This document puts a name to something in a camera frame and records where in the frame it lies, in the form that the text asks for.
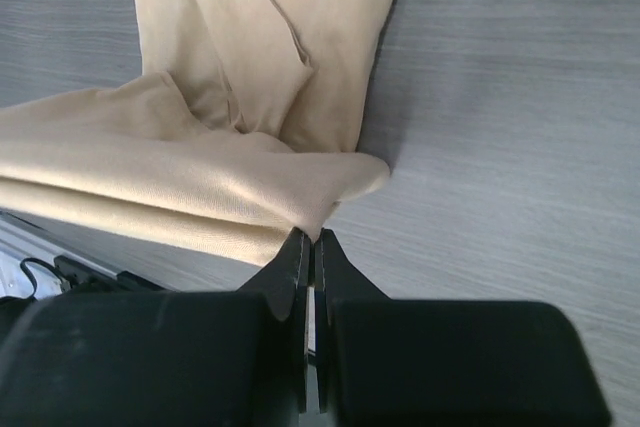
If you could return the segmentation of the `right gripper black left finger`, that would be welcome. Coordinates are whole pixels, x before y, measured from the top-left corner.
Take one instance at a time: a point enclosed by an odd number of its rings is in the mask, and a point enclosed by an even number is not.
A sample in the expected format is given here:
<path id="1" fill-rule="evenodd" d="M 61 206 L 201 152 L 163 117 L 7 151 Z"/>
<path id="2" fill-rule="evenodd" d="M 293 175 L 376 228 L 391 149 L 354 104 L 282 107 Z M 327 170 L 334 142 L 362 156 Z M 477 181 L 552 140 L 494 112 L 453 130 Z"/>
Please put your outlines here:
<path id="1" fill-rule="evenodd" d="M 289 234 L 233 291 L 65 293 L 1 345 L 5 426 L 295 426 L 312 246 Z"/>

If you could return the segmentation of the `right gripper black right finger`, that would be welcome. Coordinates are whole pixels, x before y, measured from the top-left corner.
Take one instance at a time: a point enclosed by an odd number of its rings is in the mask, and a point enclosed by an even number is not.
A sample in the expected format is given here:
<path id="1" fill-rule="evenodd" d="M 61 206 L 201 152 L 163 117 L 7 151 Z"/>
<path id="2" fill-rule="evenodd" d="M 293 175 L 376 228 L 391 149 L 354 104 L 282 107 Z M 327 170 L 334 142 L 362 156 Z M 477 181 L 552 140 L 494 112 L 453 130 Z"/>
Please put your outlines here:
<path id="1" fill-rule="evenodd" d="M 608 426 L 581 338 L 556 306 L 387 296 L 336 235 L 314 246 L 319 406 L 338 426 Z"/>

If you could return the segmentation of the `beige t shirt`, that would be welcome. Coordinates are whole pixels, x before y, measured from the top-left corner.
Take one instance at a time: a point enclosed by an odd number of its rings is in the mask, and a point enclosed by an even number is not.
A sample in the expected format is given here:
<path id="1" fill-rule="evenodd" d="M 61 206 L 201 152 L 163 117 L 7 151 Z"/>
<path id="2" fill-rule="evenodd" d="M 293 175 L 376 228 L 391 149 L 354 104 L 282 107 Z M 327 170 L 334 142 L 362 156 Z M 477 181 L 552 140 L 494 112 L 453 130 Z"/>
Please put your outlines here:
<path id="1" fill-rule="evenodd" d="M 135 0 L 141 75 L 1 112 L 1 205 L 265 265 L 379 189 L 360 153 L 393 0 Z"/>

